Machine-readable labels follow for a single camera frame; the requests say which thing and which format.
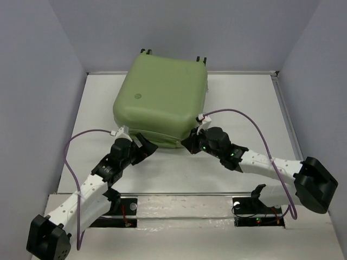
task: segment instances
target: white backdrop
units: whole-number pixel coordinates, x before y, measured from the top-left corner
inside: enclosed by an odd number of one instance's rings
[[[88,72],[127,71],[141,48],[209,70],[280,70],[319,0],[49,0]]]

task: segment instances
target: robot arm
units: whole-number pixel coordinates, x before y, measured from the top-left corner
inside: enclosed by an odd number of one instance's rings
[[[220,160],[231,171],[254,173],[278,179],[268,156],[232,144],[229,136],[219,127],[208,128],[211,119],[206,116],[197,121],[200,126],[191,130],[181,144],[191,153],[206,152]],[[305,161],[273,159],[279,174],[295,204],[303,205],[316,213],[326,213],[337,188],[336,179],[315,158]],[[288,204],[282,186],[259,185],[252,198],[268,207]]]
[[[27,250],[39,259],[67,257],[71,242],[77,237],[77,219],[80,212],[80,230],[88,228],[97,218],[120,204],[120,193],[112,188],[123,175],[128,165],[135,165],[153,154],[158,146],[150,143],[141,134],[137,135],[138,146],[121,127],[111,151],[93,169],[80,192],[72,194],[57,209],[45,217],[37,215],[31,222]]]

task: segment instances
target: white connector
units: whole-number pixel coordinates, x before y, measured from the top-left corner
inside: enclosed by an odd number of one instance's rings
[[[113,136],[113,137],[115,137],[116,134],[117,134],[117,131],[115,131],[115,130],[112,130],[112,131],[110,132],[110,135]]]
[[[207,115],[207,116],[204,116],[203,114],[199,114],[197,116],[197,118],[199,119],[199,121],[201,121],[198,129],[197,129],[197,133],[196,134],[200,134],[200,131],[202,129],[204,130],[207,130],[208,127],[210,126],[211,122],[212,122],[212,119]]]

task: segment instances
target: black mount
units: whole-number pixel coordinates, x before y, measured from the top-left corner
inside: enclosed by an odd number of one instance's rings
[[[199,135],[197,129],[191,130],[190,135],[181,141],[181,144],[191,153],[206,152],[218,158],[220,163],[231,171],[242,172],[239,163],[241,157],[248,148],[232,144],[229,136],[220,127],[212,127],[201,130]]]
[[[303,206],[313,212],[327,212],[338,186],[337,180],[316,158],[302,161],[299,173],[294,174],[296,195]]]

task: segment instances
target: black bracket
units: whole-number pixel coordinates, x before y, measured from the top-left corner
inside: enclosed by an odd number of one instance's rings
[[[338,182],[316,158],[307,157],[301,163],[300,172],[293,175],[296,195],[309,210],[325,214]]]

